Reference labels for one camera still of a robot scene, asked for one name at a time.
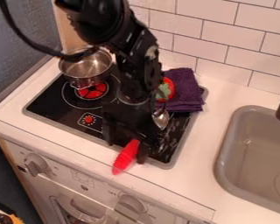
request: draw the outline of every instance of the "silver pot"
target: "silver pot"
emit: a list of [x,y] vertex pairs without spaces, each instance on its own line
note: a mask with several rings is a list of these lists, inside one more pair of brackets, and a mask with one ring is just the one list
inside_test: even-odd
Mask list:
[[[83,52],[86,49],[77,49],[70,53]],[[112,66],[111,55],[103,50],[87,56],[79,62],[61,60],[59,69],[65,75],[71,86],[76,89],[83,89],[100,84],[109,76],[109,69]]]

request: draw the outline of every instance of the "green object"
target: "green object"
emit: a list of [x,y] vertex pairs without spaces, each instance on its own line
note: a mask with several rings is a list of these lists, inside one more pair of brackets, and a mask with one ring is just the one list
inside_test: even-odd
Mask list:
[[[166,96],[166,100],[168,99],[168,95],[170,95],[172,93],[172,91],[169,89],[168,83],[162,84],[158,87],[159,90],[161,90],[164,95]],[[163,99],[163,97],[160,94],[156,95],[156,98],[159,99]]]

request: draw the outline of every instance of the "sink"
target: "sink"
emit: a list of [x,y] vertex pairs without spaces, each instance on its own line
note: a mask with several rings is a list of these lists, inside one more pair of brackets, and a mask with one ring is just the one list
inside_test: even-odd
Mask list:
[[227,192],[280,213],[280,121],[275,113],[257,106],[237,109],[214,174]]

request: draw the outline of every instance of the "purple cloth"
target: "purple cloth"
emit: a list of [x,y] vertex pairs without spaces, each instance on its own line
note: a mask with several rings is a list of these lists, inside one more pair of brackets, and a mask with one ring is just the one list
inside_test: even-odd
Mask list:
[[165,77],[175,85],[175,96],[166,103],[169,112],[198,112],[202,111],[202,90],[197,83],[191,68],[178,68],[165,72]]

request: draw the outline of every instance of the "black cable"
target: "black cable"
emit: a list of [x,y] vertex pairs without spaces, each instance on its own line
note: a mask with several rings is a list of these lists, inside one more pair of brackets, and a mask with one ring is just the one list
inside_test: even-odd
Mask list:
[[17,34],[17,36],[22,39],[28,46],[30,46],[31,48],[35,49],[36,51],[42,52],[42,53],[46,53],[49,54],[53,57],[59,57],[65,60],[82,60],[84,57],[89,56],[93,53],[96,53],[99,50],[99,47],[97,46],[93,46],[89,49],[87,49],[85,52],[78,52],[75,54],[64,54],[63,52],[58,52],[56,50],[53,50],[52,48],[45,46],[45,45],[41,45],[38,44],[36,42],[34,42],[33,40],[29,39],[28,37],[26,37],[18,28],[18,26],[16,25],[16,23],[14,22],[8,4],[6,2],[6,0],[0,0],[0,9],[3,13],[3,16],[7,22],[7,24],[10,26],[10,28]]

